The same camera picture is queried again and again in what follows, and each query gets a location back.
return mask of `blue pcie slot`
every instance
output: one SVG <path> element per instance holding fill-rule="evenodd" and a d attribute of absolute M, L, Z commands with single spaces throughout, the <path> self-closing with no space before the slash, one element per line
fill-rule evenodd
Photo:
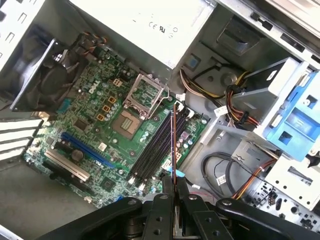
<path fill-rule="evenodd" d="M 94 158 L 99 163 L 104 164 L 110 168 L 114 168 L 115 166 L 107 161 L 103 156 L 101 156 L 99 153 L 95 152 L 94 150 L 87 147 L 84 143 L 80 142 L 78 139 L 74 138 L 67 132 L 63 132 L 61 134 L 61 138 L 71 144 L 73 144 L 77 149 L 81 150 L 88 156 Z"/>

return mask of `blue drive bracket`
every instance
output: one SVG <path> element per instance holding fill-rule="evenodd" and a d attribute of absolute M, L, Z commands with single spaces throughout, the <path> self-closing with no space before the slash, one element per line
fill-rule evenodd
<path fill-rule="evenodd" d="M 319 100 L 320 73 L 315 72 L 293 89 L 277 113 L 281 121 L 264 137 L 301 162 L 320 135 Z"/>
<path fill-rule="evenodd" d="M 62 138 L 62 140 L 65 140 L 65 141 L 71 143 L 72 145 L 74 145 L 77 149 L 81 150 L 87 156 L 97 160 L 99 163 L 106 165 L 110 168 L 115 167 L 113 164 L 108 162 L 107 159 L 105 159 L 102 155 L 100 155 L 96 151 L 92 150 L 87 145 L 85 145 L 84 143 L 82 143 L 81 141 L 76 139 L 75 137 L 71 136 L 69 133 L 63 132 L 61 134 L 61 138 Z"/>

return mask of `capacitor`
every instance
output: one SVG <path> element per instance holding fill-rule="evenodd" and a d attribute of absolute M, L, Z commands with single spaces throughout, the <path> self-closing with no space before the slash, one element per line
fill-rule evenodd
<path fill-rule="evenodd" d="M 75 149 L 72 151 L 71 153 L 71 158 L 76 161 L 79 162 L 84 158 L 84 153 L 78 149 Z"/>
<path fill-rule="evenodd" d="M 151 193 L 156 193 L 156 191 L 157 191 L 157 188 L 156 188 L 156 186 L 151 186 Z"/>

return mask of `blue plastic latch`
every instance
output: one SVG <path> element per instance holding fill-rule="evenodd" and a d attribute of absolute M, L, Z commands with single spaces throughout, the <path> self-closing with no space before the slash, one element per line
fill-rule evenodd
<path fill-rule="evenodd" d="M 320 73 L 312 73 L 305 85 L 296 86 L 277 115 L 280 123 L 266 136 L 269 142 L 301 162 L 320 135 Z"/>

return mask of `metal frame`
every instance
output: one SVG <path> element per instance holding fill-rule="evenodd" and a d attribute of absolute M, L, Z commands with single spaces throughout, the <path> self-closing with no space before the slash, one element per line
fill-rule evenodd
<path fill-rule="evenodd" d="M 309 160 L 307 158 L 302 162 L 298 162 L 282 155 L 268 173 L 265 180 L 297 203 L 312 210 L 320 200 L 320 174 L 314 168 L 308 167 L 308 165 Z M 290 167 L 295 168 L 304 176 L 312 179 L 312 183 L 308 185 L 288 172 Z"/>
<path fill-rule="evenodd" d="M 136 89 L 139 86 L 139 83 L 141 81 L 145 81 L 146 83 L 150 84 L 151 86 L 153 86 L 154 88 L 156 88 L 158 90 L 158 93 L 156 94 L 155 98 L 152 100 L 151 107 L 147 107 L 147 106 L 140 104 L 137 100 L 135 100 L 132 97 L 133 93 L 136 91 Z M 161 97 L 162 93 L 166 89 L 167 89 L 167 96 Z M 123 106 L 126 109 L 129 107 L 133 107 L 134 109 L 138 110 L 140 112 L 140 118 L 143 120 L 150 119 L 152 117 L 152 115 L 154 114 L 154 112 L 159 107 L 159 105 L 161 104 L 161 102 L 163 101 L 163 99 L 167 99 L 169 97 L 170 97 L 170 90 L 167 87 L 167 85 L 161 86 L 158 79 L 152 79 L 152 75 L 145 76 L 143 74 L 139 74 L 138 77 L 136 78 L 134 84 L 132 85 L 132 88 L 131 88 L 129 94 L 126 96 L 126 98 L 123 102 Z"/>

